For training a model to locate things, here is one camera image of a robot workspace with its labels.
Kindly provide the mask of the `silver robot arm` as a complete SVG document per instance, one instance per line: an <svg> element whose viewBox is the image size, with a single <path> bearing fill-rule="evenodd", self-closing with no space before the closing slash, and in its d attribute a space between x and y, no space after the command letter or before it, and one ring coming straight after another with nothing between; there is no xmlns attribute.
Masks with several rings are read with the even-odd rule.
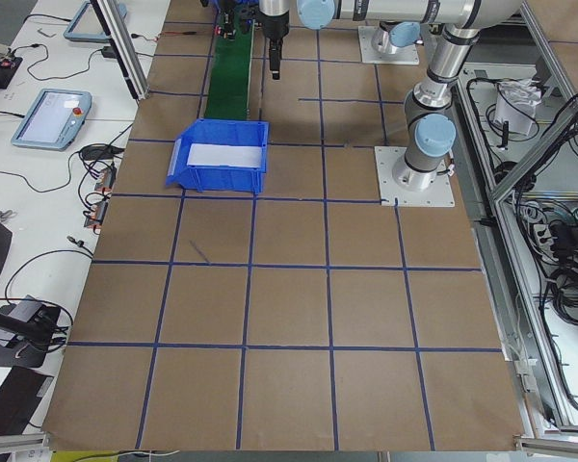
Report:
<svg viewBox="0 0 578 462"><path fill-rule="evenodd" d="M235 14L240 10L239 25L243 34L258 23L269 41L271 55L281 57L284 38L289 34L290 1L214 1L222 20L217 34L233 39L235 36ZM311 30L327 27L334 18L340 16L340 1L298 1L297 9L302 24ZM391 53L393 47L404 48L413 45L420 37L417 22L381 21L379 30L372 39L372 47L381 53Z"/></svg>
<svg viewBox="0 0 578 462"><path fill-rule="evenodd" d="M334 19L381 22L416 22L443 25L424 79L405 100L409 144L392 169L402 188L422 192L437 176L439 163L451 150L457 135L444 114L450 107L451 87L483 29L510 18L519 1L299 1L301 23L320 30Z"/></svg>

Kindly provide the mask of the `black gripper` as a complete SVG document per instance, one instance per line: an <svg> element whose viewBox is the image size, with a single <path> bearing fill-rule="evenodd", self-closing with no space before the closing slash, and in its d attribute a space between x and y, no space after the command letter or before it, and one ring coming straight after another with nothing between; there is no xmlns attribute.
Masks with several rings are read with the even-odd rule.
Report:
<svg viewBox="0 0 578 462"><path fill-rule="evenodd" d="M225 28L221 37L235 37L236 29L247 34L255 19L255 2L247 0L220 0L220 26Z"/></svg>
<svg viewBox="0 0 578 462"><path fill-rule="evenodd" d="M269 16L260 14L260 23L269 42L269 69L274 80L280 79L283 39L289 34L289 14Z"/></svg>

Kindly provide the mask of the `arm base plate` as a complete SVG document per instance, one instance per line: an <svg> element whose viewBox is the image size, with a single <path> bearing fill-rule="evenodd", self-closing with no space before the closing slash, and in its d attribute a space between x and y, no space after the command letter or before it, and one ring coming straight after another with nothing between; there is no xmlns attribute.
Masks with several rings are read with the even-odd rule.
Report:
<svg viewBox="0 0 578 462"><path fill-rule="evenodd" d="M358 27L361 60L365 64L418 65L418 22L387 23Z"/></svg>
<svg viewBox="0 0 578 462"><path fill-rule="evenodd" d="M402 146L376 146L375 158L383 206L451 208L455 200L447 174L438 175L445 168L444 161L432 172L411 169Z"/></svg>

